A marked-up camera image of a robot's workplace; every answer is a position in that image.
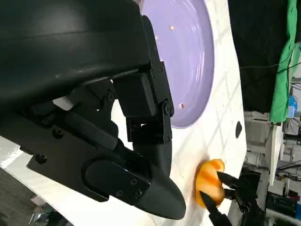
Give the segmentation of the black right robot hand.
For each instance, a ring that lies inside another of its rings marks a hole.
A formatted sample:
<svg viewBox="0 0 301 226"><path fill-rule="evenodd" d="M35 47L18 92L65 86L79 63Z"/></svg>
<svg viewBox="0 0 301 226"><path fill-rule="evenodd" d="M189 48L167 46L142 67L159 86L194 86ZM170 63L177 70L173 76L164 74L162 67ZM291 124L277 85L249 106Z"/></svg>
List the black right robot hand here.
<svg viewBox="0 0 301 226"><path fill-rule="evenodd" d="M223 172L217 172L219 180L230 189L225 189L225 198L235 200L239 210L243 213L242 226L264 226L265 212L258 206L256 192L251 189L244 178L235 178ZM232 226L226 214L222 214L216 207L214 200L206 193L200 191L206 208L209 211L209 218L214 226Z"/></svg>

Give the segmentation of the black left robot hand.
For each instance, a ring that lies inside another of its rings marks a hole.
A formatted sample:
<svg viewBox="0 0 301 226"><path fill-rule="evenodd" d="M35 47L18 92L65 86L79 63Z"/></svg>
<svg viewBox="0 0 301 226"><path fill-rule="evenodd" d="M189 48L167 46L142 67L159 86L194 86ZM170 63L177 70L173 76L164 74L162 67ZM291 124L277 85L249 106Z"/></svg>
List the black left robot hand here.
<svg viewBox="0 0 301 226"><path fill-rule="evenodd" d="M0 134L32 156L29 169L98 202L182 219L173 114L134 1L1 1Z"/></svg>

